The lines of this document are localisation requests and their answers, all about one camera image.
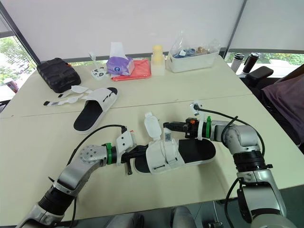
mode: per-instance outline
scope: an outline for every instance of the purple tissue package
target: purple tissue package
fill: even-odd
[[[133,59],[125,56],[121,42],[111,42],[110,58],[106,68],[111,75],[124,76],[130,76],[134,70]]]
[[[107,71],[110,74],[130,76],[134,70],[134,62],[131,57],[110,57],[106,63]]]

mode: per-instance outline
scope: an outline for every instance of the tissue box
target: tissue box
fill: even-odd
[[[109,58],[106,68],[110,74],[130,76],[134,70],[134,62],[130,57],[125,59],[114,56]]]

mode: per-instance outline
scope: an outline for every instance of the slipper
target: slipper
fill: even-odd
[[[74,122],[74,129],[79,134],[92,132],[105,113],[117,100],[117,89],[100,88],[91,92],[85,100],[85,107]]]
[[[146,154],[136,157],[135,169],[141,174],[158,174],[189,165],[211,162],[215,157],[215,147],[209,140],[175,140],[171,131],[164,128],[164,139],[158,120],[151,113],[146,114],[145,126],[154,141],[149,143]]]

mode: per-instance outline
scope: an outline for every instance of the black case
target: black case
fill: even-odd
[[[37,71],[55,93],[62,93],[81,83],[78,73],[60,58],[38,65]]]

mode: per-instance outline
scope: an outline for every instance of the plastic bottle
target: plastic bottle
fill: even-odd
[[[151,75],[165,75],[165,55],[162,54],[162,45],[155,45],[151,55]]]
[[[235,72],[237,72],[239,66],[241,65],[242,61],[244,59],[244,55],[237,53],[234,55],[232,64],[231,64],[231,69]]]

